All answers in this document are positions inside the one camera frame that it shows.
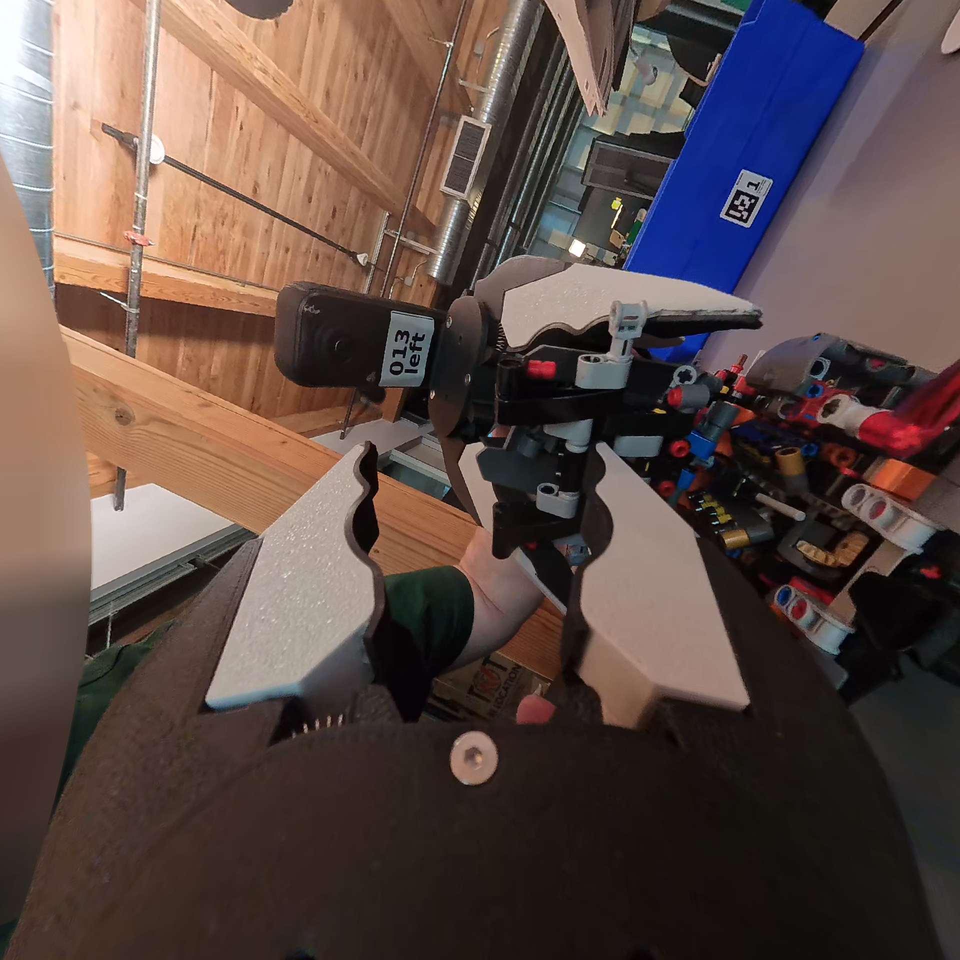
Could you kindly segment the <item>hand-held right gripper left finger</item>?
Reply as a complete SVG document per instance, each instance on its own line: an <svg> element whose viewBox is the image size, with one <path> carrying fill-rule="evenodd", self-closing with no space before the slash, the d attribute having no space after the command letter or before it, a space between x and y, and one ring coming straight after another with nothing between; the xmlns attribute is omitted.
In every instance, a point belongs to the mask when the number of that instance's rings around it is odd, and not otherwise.
<svg viewBox="0 0 960 960"><path fill-rule="evenodd" d="M205 695L214 711L295 698L342 712L372 683L368 647L385 608L370 551L378 450L355 445L259 538Z"/></svg>

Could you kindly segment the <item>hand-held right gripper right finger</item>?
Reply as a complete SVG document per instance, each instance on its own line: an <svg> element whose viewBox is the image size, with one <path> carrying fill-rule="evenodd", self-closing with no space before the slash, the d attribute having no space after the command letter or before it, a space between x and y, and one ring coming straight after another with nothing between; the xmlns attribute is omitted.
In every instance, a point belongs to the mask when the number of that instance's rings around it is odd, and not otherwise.
<svg viewBox="0 0 960 960"><path fill-rule="evenodd" d="M635 730L664 699L743 712L749 694L697 534L606 442L593 452L589 556L566 621L584 629L574 674L606 726Z"/></svg>

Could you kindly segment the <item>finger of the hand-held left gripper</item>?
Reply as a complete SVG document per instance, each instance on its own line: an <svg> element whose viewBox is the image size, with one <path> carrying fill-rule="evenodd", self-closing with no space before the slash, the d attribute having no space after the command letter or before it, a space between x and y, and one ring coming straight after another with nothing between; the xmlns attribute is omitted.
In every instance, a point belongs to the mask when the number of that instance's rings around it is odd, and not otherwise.
<svg viewBox="0 0 960 960"><path fill-rule="evenodd" d="M644 306L642 333L687 337L757 330L762 310L732 294L691 281L582 263L507 290L500 326L513 350L545 330L582 334L610 318L614 302Z"/></svg>
<svg viewBox="0 0 960 960"><path fill-rule="evenodd" d="M522 568L559 612L570 603L573 580L565 546L578 539L578 515L560 517L541 510L536 495L487 480L481 472L484 445L468 445L459 471L480 525L490 534L491 551Z"/></svg>

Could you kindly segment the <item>black lego sub-assembly red pins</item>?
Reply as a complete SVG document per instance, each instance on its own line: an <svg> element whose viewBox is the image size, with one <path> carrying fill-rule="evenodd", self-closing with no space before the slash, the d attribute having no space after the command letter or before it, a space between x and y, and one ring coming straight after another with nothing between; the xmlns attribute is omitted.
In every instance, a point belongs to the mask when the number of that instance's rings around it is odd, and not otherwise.
<svg viewBox="0 0 960 960"><path fill-rule="evenodd" d="M484 440L476 468L494 500L488 531L498 559L523 554L534 571L559 570L557 556L582 562L591 548L583 535L586 490L598 483L594 450L604 443L639 480L676 500L696 470L712 462L723 427L716 426L721 388L695 366L670 364L648 353L649 342L754 329L750 304L663 305L650 299L607 298L598 308L533 333L533 319L504 306L497 339L484 368L495 372L491 428L501 443Z"/></svg>

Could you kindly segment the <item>large lego vehicle model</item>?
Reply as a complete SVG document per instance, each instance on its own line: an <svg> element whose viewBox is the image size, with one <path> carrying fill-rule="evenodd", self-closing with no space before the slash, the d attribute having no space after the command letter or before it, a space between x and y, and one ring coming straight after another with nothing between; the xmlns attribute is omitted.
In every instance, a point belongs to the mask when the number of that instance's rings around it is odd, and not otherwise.
<svg viewBox="0 0 960 960"><path fill-rule="evenodd" d="M828 333L709 374L654 408L645 478L712 540L851 704L905 662L959 682L959 364Z"/></svg>

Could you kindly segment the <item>person's left forearm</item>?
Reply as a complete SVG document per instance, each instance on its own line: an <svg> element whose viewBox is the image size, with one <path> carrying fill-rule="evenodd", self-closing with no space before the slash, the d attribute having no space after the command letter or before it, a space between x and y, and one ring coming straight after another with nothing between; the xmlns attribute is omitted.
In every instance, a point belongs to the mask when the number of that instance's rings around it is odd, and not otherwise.
<svg viewBox="0 0 960 960"><path fill-rule="evenodd" d="M491 534L479 526L455 569L468 585L472 618L462 650L449 666L460 669L496 653L533 617L545 598L514 558L496 558Z"/></svg>

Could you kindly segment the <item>open lego instruction booklet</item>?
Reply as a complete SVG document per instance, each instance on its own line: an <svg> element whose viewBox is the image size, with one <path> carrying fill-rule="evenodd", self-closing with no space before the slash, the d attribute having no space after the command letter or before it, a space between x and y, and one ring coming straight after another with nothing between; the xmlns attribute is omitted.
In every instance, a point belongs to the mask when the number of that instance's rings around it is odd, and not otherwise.
<svg viewBox="0 0 960 960"><path fill-rule="evenodd" d="M638 1L545 1L564 42L582 101L603 116L620 83Z"/></svg>

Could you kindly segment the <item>person's green shirt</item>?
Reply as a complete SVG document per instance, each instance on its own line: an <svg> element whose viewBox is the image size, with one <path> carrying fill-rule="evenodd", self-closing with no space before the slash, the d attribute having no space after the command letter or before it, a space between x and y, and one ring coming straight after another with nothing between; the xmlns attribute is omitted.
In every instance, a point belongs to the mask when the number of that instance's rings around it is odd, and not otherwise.
<svg viewBox="0 0 960 960"><path fill-rule="evenodd" d="M454 566L385 577L393 622L406 630L425 676L433 680L464 652L474 625L474 598ZM115 644L82 667L56 798L60 798L99 721L136 668L175 625L169 620L137 642Z"/></svg>

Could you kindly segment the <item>dark grey cabinet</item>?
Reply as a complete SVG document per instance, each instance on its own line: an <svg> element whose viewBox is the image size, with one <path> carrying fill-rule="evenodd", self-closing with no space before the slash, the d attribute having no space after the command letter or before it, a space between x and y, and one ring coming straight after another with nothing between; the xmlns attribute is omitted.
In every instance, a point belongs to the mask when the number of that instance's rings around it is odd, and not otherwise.
<svg viewBox="0 0 960 960"><path fill-rule="evenodd" d="M597 136L582 171L584 187L653 200L673 159Z"/></svg>

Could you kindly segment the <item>blue plastic bin with tag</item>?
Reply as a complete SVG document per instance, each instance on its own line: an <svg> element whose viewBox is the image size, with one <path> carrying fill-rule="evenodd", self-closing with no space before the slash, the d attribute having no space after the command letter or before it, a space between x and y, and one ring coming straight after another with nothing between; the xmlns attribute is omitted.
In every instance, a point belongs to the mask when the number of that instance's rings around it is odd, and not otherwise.
<svg viewBox="0 0 960 960"><path fill-rule="evenodd" d="M752 2L624 270L733 293L864 50L801 4Z"/></svg>

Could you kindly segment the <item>brown box black print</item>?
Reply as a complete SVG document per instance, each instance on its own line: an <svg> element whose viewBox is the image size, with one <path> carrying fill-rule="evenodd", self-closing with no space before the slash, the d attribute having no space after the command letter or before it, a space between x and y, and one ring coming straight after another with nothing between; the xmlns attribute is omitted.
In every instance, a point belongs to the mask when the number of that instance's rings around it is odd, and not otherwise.
<svg viewBox="0 0 960 960"><path fill-rule="evenodd" d="M423 715L455 723L514 719L525 696L546 695L549 686L546 677L492 653L435 678Z"/></svg>

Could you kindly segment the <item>white ceiling air vent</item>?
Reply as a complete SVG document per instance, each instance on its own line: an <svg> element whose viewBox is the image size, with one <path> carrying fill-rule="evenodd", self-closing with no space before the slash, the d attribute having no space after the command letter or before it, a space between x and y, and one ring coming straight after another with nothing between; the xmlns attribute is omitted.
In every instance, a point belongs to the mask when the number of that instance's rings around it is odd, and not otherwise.
<svg viewBox="0 0 960 960"><path fill-rule="evenodd" d="M450 198L465 200L482 162L490 136L491 124L462 115L456 128L453 146L441 177L439 191Z"/></svg>

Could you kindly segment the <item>large silver air duct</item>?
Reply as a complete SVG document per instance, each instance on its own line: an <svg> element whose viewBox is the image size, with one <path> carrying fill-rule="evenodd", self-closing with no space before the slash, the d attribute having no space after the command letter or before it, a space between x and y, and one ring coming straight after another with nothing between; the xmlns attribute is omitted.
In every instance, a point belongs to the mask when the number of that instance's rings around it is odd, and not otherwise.
<svg viewBox="0 0 960 960"><path fill-rule="evenodd" d="M1 151L45 281L54 284L52 1L1 3Z"/></svg>

